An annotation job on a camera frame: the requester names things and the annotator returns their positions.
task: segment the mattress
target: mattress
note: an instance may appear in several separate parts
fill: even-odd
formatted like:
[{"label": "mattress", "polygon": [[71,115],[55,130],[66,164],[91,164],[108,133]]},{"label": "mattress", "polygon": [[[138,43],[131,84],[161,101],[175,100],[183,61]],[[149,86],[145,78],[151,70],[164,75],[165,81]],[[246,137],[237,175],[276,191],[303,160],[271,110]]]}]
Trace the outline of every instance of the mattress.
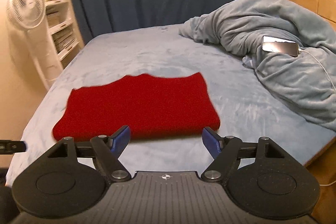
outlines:
[{"label": "mattress", "polygon": [[[103,34],[91,40],[62,72],[26,126],[22,140],[28,150],[14,155],[7,185],[55,144],[51,131],[62,117],[72,89],[105,85],[124,75],[179,77],[201,72],[221,119],[221,136],[234,135],[245,142],[268,136],[302,164],[336,136],[332,130],[306,122],[275,99],[257,80],[254,70],[242,65],[241,58],[226,53],[222,46],[181,37],[178,28],[152,27]],[[137,170],[194,170],[200,175],[212,157],[201,136],[194,136],[133,141],[119,160],[131,174]],[[93,166],[91,159],[79,162]]]}]

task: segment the wooden bed frame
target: wooden bed frame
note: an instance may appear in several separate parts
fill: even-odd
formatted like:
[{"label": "wooden bed frame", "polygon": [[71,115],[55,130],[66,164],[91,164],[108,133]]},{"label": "wooden bed frame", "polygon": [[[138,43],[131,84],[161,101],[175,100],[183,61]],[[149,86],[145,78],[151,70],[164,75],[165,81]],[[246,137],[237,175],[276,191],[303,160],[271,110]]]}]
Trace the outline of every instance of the wooden bed frame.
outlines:
[{"label": "wooden bed frame", "polygon": [[[291,0],[327,20],[336,30],[336,0]],[[305,165],[320,184],[336,180],[336,137]],[[313,216],[321,224],[336,223],[336,183],[320,188],[320,199]]]}]

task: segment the smartphone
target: smartphone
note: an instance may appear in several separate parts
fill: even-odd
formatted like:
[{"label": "smartphone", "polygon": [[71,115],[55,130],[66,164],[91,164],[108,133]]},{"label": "smartphone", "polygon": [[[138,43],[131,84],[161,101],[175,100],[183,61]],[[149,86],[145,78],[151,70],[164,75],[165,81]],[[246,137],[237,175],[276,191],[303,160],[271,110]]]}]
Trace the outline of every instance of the smartphone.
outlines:
[{"label": "smartphone", "polygon": [[277,37],[263,36],[261,48],[266,52],[279,52],[294,57],[299,55],[299,45],[297,42]]}]

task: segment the red towel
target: red towel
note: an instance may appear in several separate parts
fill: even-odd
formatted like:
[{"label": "red towel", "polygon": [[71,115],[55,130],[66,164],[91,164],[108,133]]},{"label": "red towel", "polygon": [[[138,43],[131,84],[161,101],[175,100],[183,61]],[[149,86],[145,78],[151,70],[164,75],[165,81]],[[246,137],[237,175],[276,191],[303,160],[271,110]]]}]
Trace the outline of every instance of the red towel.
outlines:
[{"label": "red towel", "polygon": [[198,72],[181,78],[127,75],[102,86],[72,90],[63,117],[53,128],[56,140],[111,135],[123,125],[132,139],[201,134],[217,130],[219,117]]}]

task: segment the fan head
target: fan head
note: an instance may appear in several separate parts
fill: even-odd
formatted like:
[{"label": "fan head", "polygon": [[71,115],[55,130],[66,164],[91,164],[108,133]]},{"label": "fan head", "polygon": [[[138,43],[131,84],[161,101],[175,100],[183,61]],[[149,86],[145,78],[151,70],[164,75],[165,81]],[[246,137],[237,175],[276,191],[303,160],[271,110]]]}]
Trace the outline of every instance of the fan head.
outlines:
[{"label": "fan head", "polygon": [[29,30],[37,27],[45,14],[45,0],[8,0],[6,13],[17,28]]}]

